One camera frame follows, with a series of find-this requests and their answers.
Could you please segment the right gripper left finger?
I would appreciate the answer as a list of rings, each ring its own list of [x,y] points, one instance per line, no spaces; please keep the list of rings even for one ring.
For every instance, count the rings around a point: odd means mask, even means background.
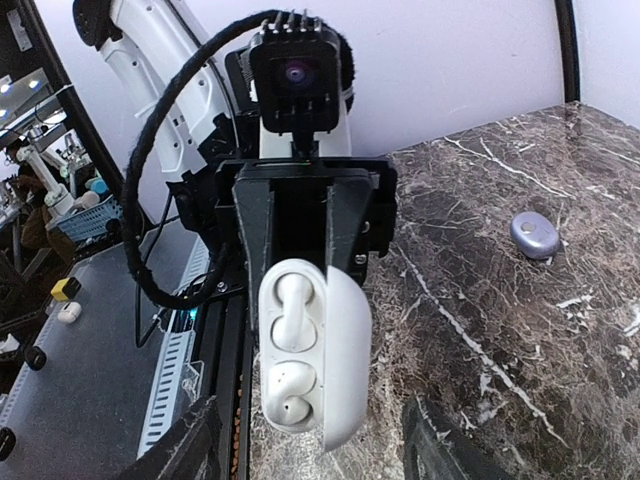
[[[115,479],[221,479],[221,422],[215,396],[200,398]]]

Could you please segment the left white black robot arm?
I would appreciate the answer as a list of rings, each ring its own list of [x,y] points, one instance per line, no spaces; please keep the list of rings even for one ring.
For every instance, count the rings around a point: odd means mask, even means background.
[[[77,1],[73,18],[145,116],[121,193],[129,271],[154,304],[217,299],[230,264],[251,310],[267,271],[302,259],[357,284],[394,235],[397,173],[352,154],[355,63],[346,38],[304,12],[266,10],[206,38],[174,1]],[[136,238],[139,184],[156,155],[183,226],[213,269],[193,294],[156,283]]]

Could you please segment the white charging case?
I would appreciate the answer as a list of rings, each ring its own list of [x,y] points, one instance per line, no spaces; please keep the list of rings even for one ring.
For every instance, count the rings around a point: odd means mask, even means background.
[[[290,353],[272,339],[282,315],[276,293],[288,273],[304,275],[314,297],[306,313],[316,329],[308,350]],[[367,412],[372,314],[364,291],[346,273],[321,271],[302,259],[283,260],[269,269],[259,289],[261,407],[267,422],[287,434],[319,429],[326,452],[348,442]]]

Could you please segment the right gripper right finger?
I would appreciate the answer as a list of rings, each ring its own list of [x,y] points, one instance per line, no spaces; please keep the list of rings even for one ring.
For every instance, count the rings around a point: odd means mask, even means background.
[[[500,466],[419,395],[403,407],[406,479],[499,479]]]

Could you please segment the white clip-on earbud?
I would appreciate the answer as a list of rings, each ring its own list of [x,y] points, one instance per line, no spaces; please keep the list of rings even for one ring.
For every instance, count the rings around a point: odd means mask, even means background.
[[[282,304],[282,315],[272,326],[274,345],[290,353],[310,349],[316,342],[315,326],[306,313],[306,306],[314,297],[312,283],[304,275],[288,273],[278,280],[276,293]]]

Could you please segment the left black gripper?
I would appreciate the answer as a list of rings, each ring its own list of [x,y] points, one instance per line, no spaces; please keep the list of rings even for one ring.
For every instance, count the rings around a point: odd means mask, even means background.
[[[364,284],[370,253],[386,255],[394,236],[397,178],[387,158],[225,160],[170,189],[186,229],[212,250],[244,252],[258,320],[262,279],[285,259]]]

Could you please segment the purple blue charging case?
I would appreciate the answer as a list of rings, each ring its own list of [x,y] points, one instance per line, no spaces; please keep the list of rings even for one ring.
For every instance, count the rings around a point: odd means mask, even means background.
[[[510,234],[517,248],[532,260],[546,260],[559,249],[558,230],[537,212],[525,211],[515,215],[510,222]]]

